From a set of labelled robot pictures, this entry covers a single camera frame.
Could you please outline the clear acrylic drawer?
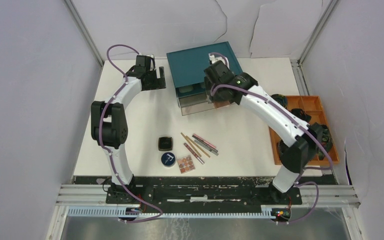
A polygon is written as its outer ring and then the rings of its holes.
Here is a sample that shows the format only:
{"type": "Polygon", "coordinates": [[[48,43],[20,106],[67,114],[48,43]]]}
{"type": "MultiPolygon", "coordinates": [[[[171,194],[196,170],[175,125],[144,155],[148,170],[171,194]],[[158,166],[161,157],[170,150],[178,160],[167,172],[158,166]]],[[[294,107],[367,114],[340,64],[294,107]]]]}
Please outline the clear acrylic drawer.
{"type": "Polygon", "coordinates": [[[188,96],[180,96],[178,94],[177,102],[182,116],[215,109],[213,102],[209,100],[209,97],[205,92],[188,96]]]}

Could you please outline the black square powder compact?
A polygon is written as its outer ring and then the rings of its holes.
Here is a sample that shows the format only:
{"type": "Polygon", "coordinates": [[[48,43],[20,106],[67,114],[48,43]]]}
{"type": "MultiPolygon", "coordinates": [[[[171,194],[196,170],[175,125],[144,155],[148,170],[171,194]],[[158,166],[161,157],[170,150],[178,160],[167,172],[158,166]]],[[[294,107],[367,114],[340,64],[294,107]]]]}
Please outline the black square powder compact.
{"type": "Polygon", "coordinates": [[[161,152],[171,151],[173,149],[173,138],[171,136],[159,137],[157,147],[161,152]]]}

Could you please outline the eyeshadow palette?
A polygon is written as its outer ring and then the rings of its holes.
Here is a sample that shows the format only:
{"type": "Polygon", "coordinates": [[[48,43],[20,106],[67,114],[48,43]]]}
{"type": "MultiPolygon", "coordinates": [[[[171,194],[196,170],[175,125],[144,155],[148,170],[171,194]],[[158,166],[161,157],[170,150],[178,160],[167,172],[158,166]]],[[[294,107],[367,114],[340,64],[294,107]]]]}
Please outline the eyeshadow palette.
{"type": "Polygon", "coordinates": [[[178,158],[176,163],[181,174],[189,173],[196,169],[193,159],[190,155],[178,158]]]}

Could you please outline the brown square blush compact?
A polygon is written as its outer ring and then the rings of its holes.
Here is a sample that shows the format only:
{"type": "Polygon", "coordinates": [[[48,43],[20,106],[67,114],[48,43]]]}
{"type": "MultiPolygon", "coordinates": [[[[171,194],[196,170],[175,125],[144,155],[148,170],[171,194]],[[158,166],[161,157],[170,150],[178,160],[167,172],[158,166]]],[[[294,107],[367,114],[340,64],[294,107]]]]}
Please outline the brown square blush compact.
{"type": "Polygon", "coordinates": [[[215,109],[220,109],[220,108],[224,108],[224,107],[230,106],[231,103],[229,101],[214,101],[213,105],[214,105],[215,109]]]}

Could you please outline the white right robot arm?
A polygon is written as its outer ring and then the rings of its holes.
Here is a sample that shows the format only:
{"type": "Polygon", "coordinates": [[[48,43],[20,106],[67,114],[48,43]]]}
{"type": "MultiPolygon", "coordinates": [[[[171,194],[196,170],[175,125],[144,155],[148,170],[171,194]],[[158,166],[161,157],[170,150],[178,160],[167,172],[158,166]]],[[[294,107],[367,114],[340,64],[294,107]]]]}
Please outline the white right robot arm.
{"type": "Polygon", "coordinates": [[[250,110],[263,120],[287,146],[280,156],[281,168],[271,182],[269,199],[282,204],[289,189],[303,173],[304,167],[322,150],[323,127],[309,124],[275,101],[246,72],[234,74],[222,60],[213,60],[204,70],[213,101],[229,101],[250,110]]]}

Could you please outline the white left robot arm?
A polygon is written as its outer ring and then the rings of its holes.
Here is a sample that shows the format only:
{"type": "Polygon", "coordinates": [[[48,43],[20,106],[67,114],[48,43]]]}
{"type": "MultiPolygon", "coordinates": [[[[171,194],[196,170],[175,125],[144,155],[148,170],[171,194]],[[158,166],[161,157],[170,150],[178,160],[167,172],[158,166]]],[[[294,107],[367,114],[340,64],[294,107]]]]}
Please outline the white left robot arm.
{"type": "Polygon", "coordinates": [[[166,88],[164,68],[156,67],[155,57],[137,55],[133,65],[123,77],[119,88],[103,101],[91,104],[91,137],[107,156],[112,182],[123,185],[118,197],[130,204],[136,200],[138,191],[129,185],[134,178],[127,160],[125,142],[128,137],[126,108],[140,92],[166,88]]]}

